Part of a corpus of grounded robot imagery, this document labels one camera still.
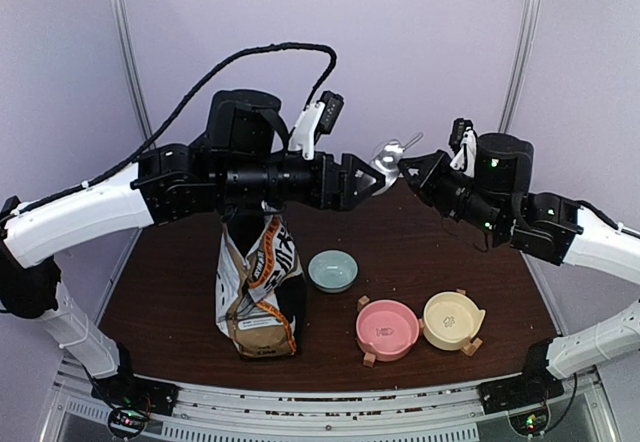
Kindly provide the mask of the dog food bag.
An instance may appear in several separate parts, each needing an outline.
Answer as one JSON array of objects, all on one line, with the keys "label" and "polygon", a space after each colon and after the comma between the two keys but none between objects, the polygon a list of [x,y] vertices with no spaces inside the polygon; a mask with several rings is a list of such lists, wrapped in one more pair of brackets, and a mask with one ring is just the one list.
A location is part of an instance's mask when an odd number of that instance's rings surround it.
[{"label": "dog food bag", "polygon": [[215,322],[242,358],[296,355],[306,299],[304,268],[282,215],[252,207],[223,221]]}]

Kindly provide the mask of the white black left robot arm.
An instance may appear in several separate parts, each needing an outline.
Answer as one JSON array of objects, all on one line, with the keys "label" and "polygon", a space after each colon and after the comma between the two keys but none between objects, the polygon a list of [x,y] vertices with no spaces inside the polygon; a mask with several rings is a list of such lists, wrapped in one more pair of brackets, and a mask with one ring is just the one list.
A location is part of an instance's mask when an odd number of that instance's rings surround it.
[{"label": "white black left robot arm", "polygon": [[74,303],[54,257],[107,234],[215,212],[222,222],[215,277],[220,331],[246,358],[295,354],[306,291],[283,220],[286,205],[349,211],[385,185],[357,156],[335,159],[316,149],[342,106],[341,96],[325,92],[287,127],[277,97],[223,90],[193,142],[148,151],[58,198],[8,199],[1,212],[2,304],[41,322],[83,365],[99,397],[123,406],[146,401],[151,392],[134,375],[128,350]]}]

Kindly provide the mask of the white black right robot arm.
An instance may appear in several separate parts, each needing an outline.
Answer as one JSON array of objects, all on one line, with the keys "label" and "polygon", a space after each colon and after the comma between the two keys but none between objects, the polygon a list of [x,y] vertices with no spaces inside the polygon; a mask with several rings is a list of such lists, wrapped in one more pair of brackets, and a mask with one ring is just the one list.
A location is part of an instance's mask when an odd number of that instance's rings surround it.
[{"label": "white black right robot arm", "polygon": [[[638,232],[586,201],[531,192],[531,143],[504,133],[469,133],[452,148],[454,157],[438,150],[400,160],[408,186],[424,204],[478,228],[494,246],[638,282]],[[633,301],[580,332],[533,344],[519,375],[479,386],[483,407],[493,413],[558,397],[563,380],[638,347],[639,303]]]}]

